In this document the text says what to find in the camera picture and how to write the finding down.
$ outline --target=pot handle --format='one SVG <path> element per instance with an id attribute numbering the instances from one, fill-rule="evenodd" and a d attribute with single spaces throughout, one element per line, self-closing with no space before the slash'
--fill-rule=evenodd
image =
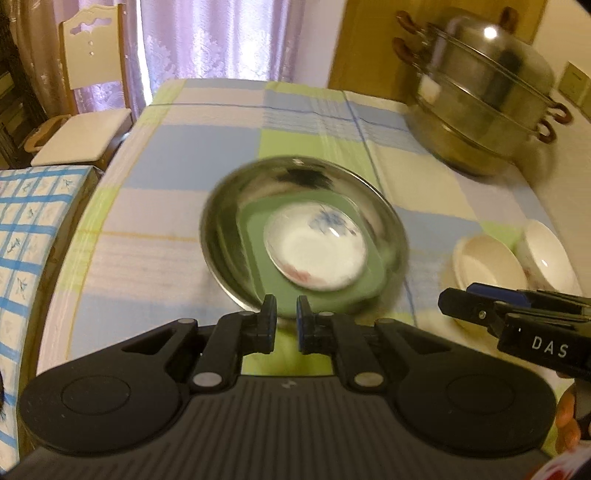
<path id="1" fill-rule="evenodd" d="M 499 17 L 499 27 L 513 35 L 519 23 L 519 13 L 515 8 L 505 7 Z"/>
<path id="2" fill-rule="evenodd" d="M 558 112 L 550 112 L 552 118 L 558 123 L 568 125 L 573 122 L 573 114 L 570 113 L 569 108 L 565 104 L 556 102 L 550 108 L 552 110 L 560 110 L 560 112 L 562 112 L 562 115 Z"/>
<path id="3" fill-rule="evenodd" d="M 396 12 L 396 19 L 400 26 L 405 29 L 407 32 L 412 33 L 413 35 L 419 33 L 422 29 L 419 27 L 411 18 L 410 14 L 404 10 L 398 10 Z"/>
<path id="4" fill-rule="evenodd" d="M 544 125 L 546 127 L 548 130 L 547 134 L 544 134 L 540 131 L 540 125 Z M 538 140 L 543 143 L 554 143 L 556 141 L 556 132 L 554 131 L 554 128 L 552 128 L 552 125 L 550 125 L 550 122 L 548 122 L 546 119 L 542 119 L 538 122 Z"/>
<path id="5" fill-rule="evenodd" d="M 408 47 L 408 45 L 406 45 L 406 42 L 402 38 L 393 38 L 392 48 L 400 60 L 402 60 L 404 63 L 412 65 L 416 69 L 420 69 L 418 64 L 418 55 L 413 52 Z"/>

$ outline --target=white bowl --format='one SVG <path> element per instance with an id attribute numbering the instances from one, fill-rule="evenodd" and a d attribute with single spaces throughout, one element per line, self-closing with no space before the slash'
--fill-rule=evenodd
<path id="1" fill-rule="evenodd" d="M 581 295 L 579 282 L 560 240 L 548 227 L 529 220 L 515 255 L 532 290 L 552 290 Z"/>
<path id="2" fill-rule="evenodd" d="M 489 235 L 462 238 L 452 254 L 451 271 L 444 272 L 442 281 L 454 282 L 456 288 L 466 290 L 473 283 L 523 290 L 527 279 L 515 255 L 502 242 Z M 464 320 L 459 325 L 475 335 L 484 335 L 486 329 Z"/>
<path id="3" fill-rule="evenodd" d="M 265 249 L 290 281 L 310 290 L 339 290 L 363 271 L 361 230 L 340 210 L 317 202 L 287 205 L 267 221 Z"/>

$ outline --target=tablecloth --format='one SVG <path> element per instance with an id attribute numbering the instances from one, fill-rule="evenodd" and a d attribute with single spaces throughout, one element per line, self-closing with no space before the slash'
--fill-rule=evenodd
<path id="1" fill-rule="evenodd" d="M 171 80 L 161 86 L 98 186 L 61 271 L 39 371 L 179 317 L 214 323 L 236 310 L 208 272 L 199 216 L 208 192 L 256 158 L 309 155 L 346 167 L 394 205 L 410 243 L 410 267 L 391 314 L 494 352 L 437 308 L 441 271 L 455 243 L 486 232 L 507 245 L 527 219 L 552 224 L 515 168 L 474 180 L 426 152 L 409 133 L 405 106 L 350 92 L 279 82 Z M 280 333 L 272 362 L 244 370 L 327 372 Z M 564 384 L 541 372 L 557 390 Z"/>
<path id="2" fill-rule="evenodd" d="M 0 171 L 2 470 L 18 460 L 18 393 L 35 372 L 43 319 L 71 238 L 70 226 L 96 183 L 93 167 L 86 166 Z"/>

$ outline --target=chair seat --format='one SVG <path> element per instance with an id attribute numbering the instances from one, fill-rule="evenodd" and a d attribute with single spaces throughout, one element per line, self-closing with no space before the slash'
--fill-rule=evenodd
<path id="1" fill-rule="evenodd" d="M 131 110 L 128 108 L 75 115 L 33 157 L 31 165 L 96 162 L 130 127 Z"/>

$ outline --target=curtain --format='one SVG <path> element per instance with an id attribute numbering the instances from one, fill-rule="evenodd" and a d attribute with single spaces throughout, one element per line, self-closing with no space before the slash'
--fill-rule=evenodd
<path id="1" fill-rule="evenodd" d="M 57 26 L 92 4 L 117 0 L 1 0 L 27 75 L 48 116 L 67 113 Z M 137 18 L 136 1 L 141 2 Z M 304 0 L 126 0 L 125 56 L 132 110 L 171 78 L 292 78 Z M 143 38 L 138 38 L 138 21 Z M 140 68 L 138 45 L 145 47 Z M 123 106 L 118 82 L 75 92 L 80 112 Z"/>

